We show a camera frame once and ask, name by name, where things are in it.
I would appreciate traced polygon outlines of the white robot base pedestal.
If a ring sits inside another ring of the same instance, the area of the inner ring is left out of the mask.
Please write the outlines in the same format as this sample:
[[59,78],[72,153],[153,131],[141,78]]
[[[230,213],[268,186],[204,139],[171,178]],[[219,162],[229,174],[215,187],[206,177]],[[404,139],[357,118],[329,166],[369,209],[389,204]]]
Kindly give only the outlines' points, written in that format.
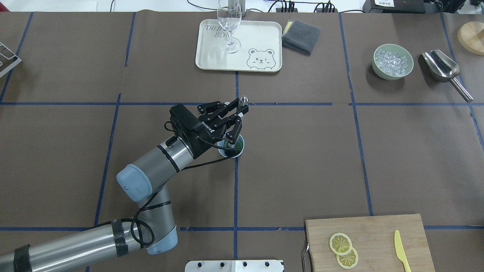
[[284,272],[282,260],[192,260],[185,272]]

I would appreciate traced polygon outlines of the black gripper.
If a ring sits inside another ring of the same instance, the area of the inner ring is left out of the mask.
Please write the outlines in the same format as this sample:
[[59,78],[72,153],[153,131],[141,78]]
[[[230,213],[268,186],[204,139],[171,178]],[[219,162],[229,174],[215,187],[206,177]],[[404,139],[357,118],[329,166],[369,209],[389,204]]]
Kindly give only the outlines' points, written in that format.
[[[239,98],[225,103],[217,100],[211,103],[201,104],[197,107],[202,120],[200,121],[198,119],[199,125],[194,129],[189,140],[185,141],[182,138],[194,159],[200,157],[218,141],[222,139],[226,140],[226,133],[232,130],[236,113],[227,114],[238,107],[239,101]],[[208,121],[205,116],[212,117],[212,121]]]

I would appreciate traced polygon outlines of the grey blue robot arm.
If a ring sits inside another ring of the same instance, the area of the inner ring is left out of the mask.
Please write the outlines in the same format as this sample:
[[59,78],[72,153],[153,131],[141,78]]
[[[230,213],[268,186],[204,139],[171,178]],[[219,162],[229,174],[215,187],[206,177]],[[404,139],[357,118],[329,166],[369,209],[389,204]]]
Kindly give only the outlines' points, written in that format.
[[123,191],[138,204],[132,218],[98,224],[37,246],[26,244],[1,255],[2,272],[71,272],[145,248],[149,254],[177,245],[177,226],[168,181],[211,148],[241,154],[237,141],[249,111],[245,96],[232,102],[201,104],[195,116],[183,104],[171,107],[173,135],[116,175]]

